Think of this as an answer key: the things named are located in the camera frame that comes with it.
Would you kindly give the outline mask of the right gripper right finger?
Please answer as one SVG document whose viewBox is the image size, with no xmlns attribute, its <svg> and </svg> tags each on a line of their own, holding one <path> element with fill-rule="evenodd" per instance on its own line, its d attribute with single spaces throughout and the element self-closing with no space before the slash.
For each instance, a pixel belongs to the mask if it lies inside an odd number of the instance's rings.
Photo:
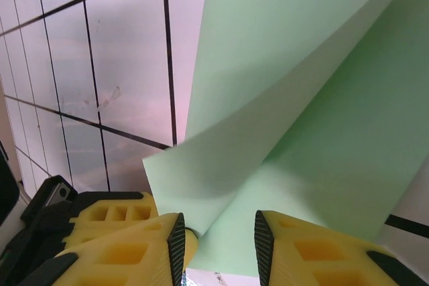
<svg viewBox="0 0 429 286">
<path fill-rule="evenodd" d="M 255 213 L 260 285 L 426 285 L 378 244 L 273 210 Z"/>
</svg>

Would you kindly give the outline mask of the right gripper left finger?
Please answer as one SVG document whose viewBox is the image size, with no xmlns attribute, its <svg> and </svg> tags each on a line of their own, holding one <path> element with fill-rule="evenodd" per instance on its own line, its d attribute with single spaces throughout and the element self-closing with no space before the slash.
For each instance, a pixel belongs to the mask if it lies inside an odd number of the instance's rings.
<svg viewBox="0 0 429 286">
<path fill-rule="evenodd" d="M 55 285 L 181 285 L 182 213 L 164 214 L 66 249 L 77 260 Z"/>
</svg>

